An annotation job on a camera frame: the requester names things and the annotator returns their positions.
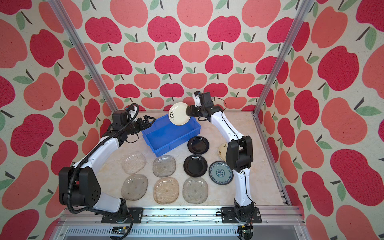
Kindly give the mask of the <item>clear glass plate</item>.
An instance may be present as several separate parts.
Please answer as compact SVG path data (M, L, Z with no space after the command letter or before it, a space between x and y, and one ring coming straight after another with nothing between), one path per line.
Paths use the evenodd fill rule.
M153 174L159 178L171 176L176 170L176 160L173 156L157 157L153 162Z
M134 174L126 178L121 188L121 195L125 200L137 201L148 189L148 178L141 174Z
M203 178L188 178L183 184L183 198L190 204L204 203L209 194L209 186Z
M128 175L133 175L143 169L146 165L146 157L140 152L133 152L121 159L121 167Z

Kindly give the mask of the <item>blue patterned round plate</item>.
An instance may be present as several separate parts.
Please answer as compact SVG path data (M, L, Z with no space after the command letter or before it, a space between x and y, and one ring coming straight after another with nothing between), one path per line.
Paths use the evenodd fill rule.
M231 168L224 161L212 163L209 167L209 176L214 183L222 186L229 184L234 178Z

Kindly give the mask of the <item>white floral round plate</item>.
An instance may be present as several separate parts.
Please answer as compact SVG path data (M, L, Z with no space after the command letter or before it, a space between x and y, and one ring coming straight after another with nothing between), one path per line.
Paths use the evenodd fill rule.
M186 113L187 108L188 105L183 102L173 104L168 114L171 123L176 126L185 125L191 118Z

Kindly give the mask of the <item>cream yellow round plate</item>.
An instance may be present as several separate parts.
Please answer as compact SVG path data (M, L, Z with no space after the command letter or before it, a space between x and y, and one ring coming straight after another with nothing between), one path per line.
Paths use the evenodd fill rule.
M227 161L226 160L227 148L228 148L228 143L223 143L218 148L219 157L221 158L222 161L225 161L225 162Z

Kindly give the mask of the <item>aluminium left corner post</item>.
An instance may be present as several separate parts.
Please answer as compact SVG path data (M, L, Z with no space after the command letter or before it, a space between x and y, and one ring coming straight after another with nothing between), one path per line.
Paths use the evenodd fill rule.
M75 26L73 25L71 18L67 14L64 5L61 3L61 1L55 1L55 0L49 0L48 1L51 8L53 9L56 17L58 18L59 22L61 23L62 27L66 31L67 35L69 36L69 39L72 41L75 49L77 50L81 60L85 64L89 74L93 78L95 84L97 85L99 91L101 92L101 95L105 99L106 103L108 104L109 108L112 112L115 112L118 110L117 105L115 101L113 100L113 97L111 96L102 76L100 75L99 71L97 70L94 61L91 58L91 55L89 54L87 48L85 47L83 41L79 37L77 30Z

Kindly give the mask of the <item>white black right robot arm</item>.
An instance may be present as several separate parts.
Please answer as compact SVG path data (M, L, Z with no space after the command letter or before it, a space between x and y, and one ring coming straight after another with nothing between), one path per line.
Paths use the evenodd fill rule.
M236 183L233 218L248 224L257 212L250 190L250 168L254 159L252 138L237 131L220 106L174 104L166 116L151 122L152 125L143 131L143 137L153 153L160 157L198 135L201 126L197 117L213 124L227 141L225 159Z

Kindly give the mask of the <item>aluminium right corner post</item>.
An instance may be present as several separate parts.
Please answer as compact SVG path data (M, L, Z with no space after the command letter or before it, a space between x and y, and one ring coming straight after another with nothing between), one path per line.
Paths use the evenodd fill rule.
M303 25L304 20L306 19L312 4L314 4L315 1L305 0L305 1L301 1L301 3L302 4L300 5L298 12L297 12L297 14L293 20L293 23L290 27L290 30L287 34L287 37L286 37L285 41L283 42L282 48L279 51L279 55L275 61L275 64L272 68L272 71L267 78L267 81L265 83L265 86L264 86L264 89L261 93L261 96L259 97L259 99L257 101L257 105L255 107L255 110L253 111L253 117L254 118L256 118L258 116L259 111L262 108L262 105L265 103L265 100L268 96L268 93L269 93L271 87L272 87L272 84L277 79L277 74L281 70L281 67L285 61L286 55L288 55L289 50L293 49L293 47L292 47L293 42L294 42L295 38L297 37L297 34L299 33L300 28Z

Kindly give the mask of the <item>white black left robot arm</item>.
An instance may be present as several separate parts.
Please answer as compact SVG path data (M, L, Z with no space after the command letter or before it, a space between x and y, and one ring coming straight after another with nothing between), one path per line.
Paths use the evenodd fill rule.
M84 211L102 215L117 223L132 222L133 217L126 201L112 197L101 190L97 173L112 155L126 142L129 135L136 135L150 128L156 118L134 118L119 111L100 142L79 162L64 167L59 172L59 201L72 214Z

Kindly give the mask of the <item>amber glass plate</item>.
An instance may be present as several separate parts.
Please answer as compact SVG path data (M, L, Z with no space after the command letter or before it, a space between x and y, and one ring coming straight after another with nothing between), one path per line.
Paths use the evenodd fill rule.
M171 204L179 197L179 183L175 178L160 178L154 185L154 200L161 205Z

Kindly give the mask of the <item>blue plastic bin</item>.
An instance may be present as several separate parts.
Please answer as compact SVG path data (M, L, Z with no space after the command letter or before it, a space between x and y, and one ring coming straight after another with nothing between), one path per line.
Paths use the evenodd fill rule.
M142 131L142 134L156 157L160 157L188 142L200 132L201 125L196 119L190 119L185 125L177 126L171 123L168 115L164 115L156 119L150 128Z

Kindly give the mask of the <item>black round plate front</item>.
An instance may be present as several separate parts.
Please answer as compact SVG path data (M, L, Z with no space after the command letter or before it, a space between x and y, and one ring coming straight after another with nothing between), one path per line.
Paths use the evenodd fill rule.
M208 163L201 155L190 155L184 161L184 171L190 177L201 177L208 169Z

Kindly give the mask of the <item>black round plate rear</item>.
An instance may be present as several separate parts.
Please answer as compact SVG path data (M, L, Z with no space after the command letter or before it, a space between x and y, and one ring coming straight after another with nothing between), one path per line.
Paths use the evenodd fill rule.
M188 141L188 149L192 154L205 154L210 148L209 141L201 136L195 136Z

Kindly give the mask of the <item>black round plate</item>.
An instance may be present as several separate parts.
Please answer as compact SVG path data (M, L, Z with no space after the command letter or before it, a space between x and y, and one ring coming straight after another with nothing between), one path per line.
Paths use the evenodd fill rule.
M201 177L208 169L208 163L201 155L190 155L184 161L184 171L190 177Z
M188 149L192 154L205 154L210 148L209 141L201 136L195 136L188 141Z

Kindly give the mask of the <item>aluminium corner post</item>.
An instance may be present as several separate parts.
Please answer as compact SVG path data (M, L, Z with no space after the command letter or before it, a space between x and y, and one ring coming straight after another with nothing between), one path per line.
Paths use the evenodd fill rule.
M275 64L272 68L272 71L267 78L267 81L265 83L265 86L264 86L264 89L261 93L261 96L259 97L259 99L257 101L257 105L255 107L255 110L253 111L253 117L254 118L256 118L258 116L259 111L262 108L262 105L265 103L265 100L268 96L268 93L269 93L271 87L272 87L272 84L277 79L277 74L281 70L281 67L285 61L286 55L288 55L289 50L293 49L293 47L292 47L293 42L294 42L295 38L297 37L297 34L299 33L300 28L303 25L304 20L306 19L312 4L314 4L315 1L305 0L305 1L301 1L301 3L302 4L300 5L298 12L297 12L297 14L293 20L293 23L290 27L290 30L287 34L287 37L286 37L285 41L283 42L282 48L279 51L279 55L275 61Z
M53 9L56 17L58 18L59 22L61 23L62 27L66 31L67 35L69 36L69 39L72 41L75 49L77 50L81 60L85 64L89 74L93 78L95 84L97 85L99 91L101 92L101 95L105 99L106 103L108 104L109 108L112 112L115 112L118 110L117 105L115 101L113 100L113 97L111 96L102 76L100 75L99 71L97 70L94 61L91 58L91 55L89 54L87 48L85 47L83 41L79 37L77 30L75 26L73 25L71 18L67 14L64 5L61 3L61 1L55 1L55 0L49 0L48 1L51 8Z

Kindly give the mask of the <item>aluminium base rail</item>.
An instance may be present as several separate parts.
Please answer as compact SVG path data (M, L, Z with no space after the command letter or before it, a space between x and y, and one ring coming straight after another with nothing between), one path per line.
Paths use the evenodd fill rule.
M131 208L133 221L65 211L49 240L309 240L299 208L259 206L249 224L238 223L232 208L147 206Z

